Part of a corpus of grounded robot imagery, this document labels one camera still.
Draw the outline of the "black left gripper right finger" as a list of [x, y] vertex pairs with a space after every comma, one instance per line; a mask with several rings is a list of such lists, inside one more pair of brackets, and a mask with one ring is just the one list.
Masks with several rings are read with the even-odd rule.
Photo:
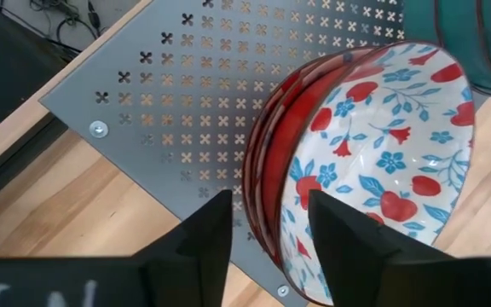
[[454, 258], [318, 190], [309, 223], [336, 307], [491, 307], [491, 258]]

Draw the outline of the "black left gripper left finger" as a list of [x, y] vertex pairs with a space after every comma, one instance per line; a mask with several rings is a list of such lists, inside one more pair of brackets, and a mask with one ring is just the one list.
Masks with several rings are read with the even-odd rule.
[[223, 190], [132, 256], [0, 258], [0, 307], [221, 307], [232, 223]]

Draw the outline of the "grey perforated metal shelf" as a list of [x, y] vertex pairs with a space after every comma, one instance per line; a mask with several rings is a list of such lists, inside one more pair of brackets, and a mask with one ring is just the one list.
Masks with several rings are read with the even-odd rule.
[[43, 105], [176, 217], [233, 194], [233, 271], [306, 307], [255, 240], [242, 163], [255, 117], [318, 57], [403, 37], [403, 0], [146, 0], [69, 65]]

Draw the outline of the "black equipment case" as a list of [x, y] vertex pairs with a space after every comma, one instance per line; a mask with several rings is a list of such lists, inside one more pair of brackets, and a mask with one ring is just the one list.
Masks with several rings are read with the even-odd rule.
[[0, 123], [72, 57], [0, 11]]

